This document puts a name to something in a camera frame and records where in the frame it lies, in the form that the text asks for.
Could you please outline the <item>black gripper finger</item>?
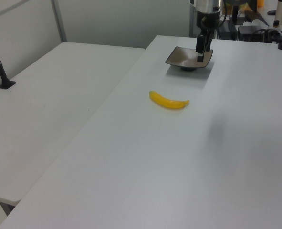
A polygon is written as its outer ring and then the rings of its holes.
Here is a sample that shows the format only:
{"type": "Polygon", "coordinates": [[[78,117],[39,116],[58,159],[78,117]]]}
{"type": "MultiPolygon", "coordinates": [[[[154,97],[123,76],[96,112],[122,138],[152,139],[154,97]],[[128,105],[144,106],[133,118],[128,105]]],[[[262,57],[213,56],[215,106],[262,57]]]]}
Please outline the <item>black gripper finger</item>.
{"type": "Polygon", "coordinates": [[[197,36],[197,43],[196,43],[196,53],[197,53],[197,61],[203,62],[204,59],[204,52],[205,52],[205,36],[199,34],[197,36]]]}
{"type": "Polygon", "coordinates": [[[213,40],[213,30],[208,30],[205,35],[204,51],[208,52],[210,50],[210,45],[212,40],[213,40]]]}

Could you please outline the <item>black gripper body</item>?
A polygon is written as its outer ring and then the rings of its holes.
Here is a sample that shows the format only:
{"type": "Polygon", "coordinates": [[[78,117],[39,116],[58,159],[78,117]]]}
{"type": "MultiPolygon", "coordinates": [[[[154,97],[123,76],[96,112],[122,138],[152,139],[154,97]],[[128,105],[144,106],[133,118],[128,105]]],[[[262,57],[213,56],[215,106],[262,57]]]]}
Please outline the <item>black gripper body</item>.
{"type": "Polygon", "coordinates": [[[214,35],[219,26],[219,17],[219,11],[215,13],[203,13],[197,11],[196,25],[200,29],[198,35],[207,35],[209,32],[214,35]]]}

